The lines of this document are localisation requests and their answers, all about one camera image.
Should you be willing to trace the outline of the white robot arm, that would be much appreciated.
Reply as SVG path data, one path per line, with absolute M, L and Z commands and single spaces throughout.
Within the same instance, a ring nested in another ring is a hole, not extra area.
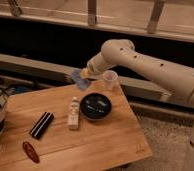
M 129 68 L 194 105 L 194 68 L 138 53 L 133 42 L 127 39 L 104 42 L 101 51 L 87 62 L 85 68 L 75 69 L 71 78 L 85 91 L 90 85 L 88 77 L 115 66 Z M 182 171 L 194 171 L 194 125 Z

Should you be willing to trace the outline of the blue-white gripper body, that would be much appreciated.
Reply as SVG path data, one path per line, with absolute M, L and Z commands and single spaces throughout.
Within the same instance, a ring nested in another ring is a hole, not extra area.
M 88 79 L 81 76 L 81 69 L 74 69 L 70 78 L 75 82 L 77 88 L 81 91 L 85 91 L 91 85 L 91 82 Z

